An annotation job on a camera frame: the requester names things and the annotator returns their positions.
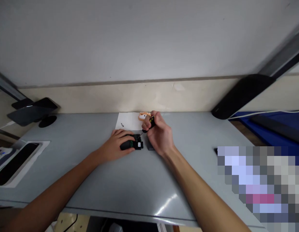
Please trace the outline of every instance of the black screwdriver handle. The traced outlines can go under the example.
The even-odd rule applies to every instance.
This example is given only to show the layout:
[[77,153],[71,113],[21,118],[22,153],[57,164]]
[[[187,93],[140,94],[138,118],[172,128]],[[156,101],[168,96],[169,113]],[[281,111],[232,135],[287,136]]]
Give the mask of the black screwdriver handle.
[[151,129],[151,128],[153,128],[155,125],[156,125],[156,123],[155,123],[155,116],[152,116],[152,118],[149,120],[149,122],[150,122],[150,124],[151,124],[151,126],[150,126],[150,128],[149,129]]

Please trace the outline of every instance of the left hand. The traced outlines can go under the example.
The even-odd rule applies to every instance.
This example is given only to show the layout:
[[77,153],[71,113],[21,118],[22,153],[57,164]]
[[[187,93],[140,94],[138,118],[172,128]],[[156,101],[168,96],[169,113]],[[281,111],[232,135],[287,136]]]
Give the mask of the left hand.
[[92,156],[93,160],[96,161],[96,164],[103,164],[108,161],[119,159],[133,151],[134,148],[129,148],[126,150],[121,150],[120,145],[128,140],[135,141],[132,136],[125,135],[133,135],[132,131],[128,130],[113,130],[110,138],[96,151],[92,152],[90,156]]

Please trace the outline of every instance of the screwdriver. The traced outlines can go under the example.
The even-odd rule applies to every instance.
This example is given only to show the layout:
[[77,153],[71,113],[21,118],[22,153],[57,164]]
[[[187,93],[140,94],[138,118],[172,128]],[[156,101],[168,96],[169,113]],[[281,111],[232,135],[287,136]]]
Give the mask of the screwdriver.
[[[149,122],[150,122],[150,124],[151,124],[151,126],[150,126],[149,129],[151,129],[151,128],[153,128],[153,127],[156,125],[156,123],[155,123],[155,116],[151,117],[151,119],[149,120]],[[142,134],[147,133],[148,130],[142,130]]]

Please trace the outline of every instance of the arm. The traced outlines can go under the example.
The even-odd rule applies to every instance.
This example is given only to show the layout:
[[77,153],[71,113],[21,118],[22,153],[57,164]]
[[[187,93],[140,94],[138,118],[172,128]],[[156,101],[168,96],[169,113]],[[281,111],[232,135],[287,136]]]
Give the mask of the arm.
[[100,164],[116,160],[134,151],[121,151],[120,145],[134,140],[131,131],[114,130],[111,137],[98,150],[88,155],[81,163],[53,183],[27,205],[5,228],[5,231],[45,231],[61,212],[81,183]]
[[249,232],[245,223],[208,186],[177,150],[173,142],[172,130],[165,123],[160,112],[152,111],[151,115],[155,115],[157,126],[149,130],[150,117],[147,116],[142,128],[149,130],[147,136],[152,146],[173,172],[201,229],[204,232]]

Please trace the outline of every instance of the blue cloth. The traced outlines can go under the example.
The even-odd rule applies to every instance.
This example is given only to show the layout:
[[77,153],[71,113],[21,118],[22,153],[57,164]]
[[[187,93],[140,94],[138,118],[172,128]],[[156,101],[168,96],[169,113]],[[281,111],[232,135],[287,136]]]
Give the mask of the blue cloth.
[[[242,116],[250,113],[254,113],[254,112],[237,112],[232,117]],[[299,113],[275,112],[275,113],[264,113],[261,115],[299,130]],[[282,155],[295,156],[296,165],[299,165],[299,143],[287,139],[273,131],[270,131],[262,126],[253,123],[252,121],[250,121],[250,118],[252,116],[237,118],[233,120],[239,120],[242,124],[244,124],[248,129],[250,129],[257,137],[260,138],[261,141],[263,141],[268,146],[281,146]]]

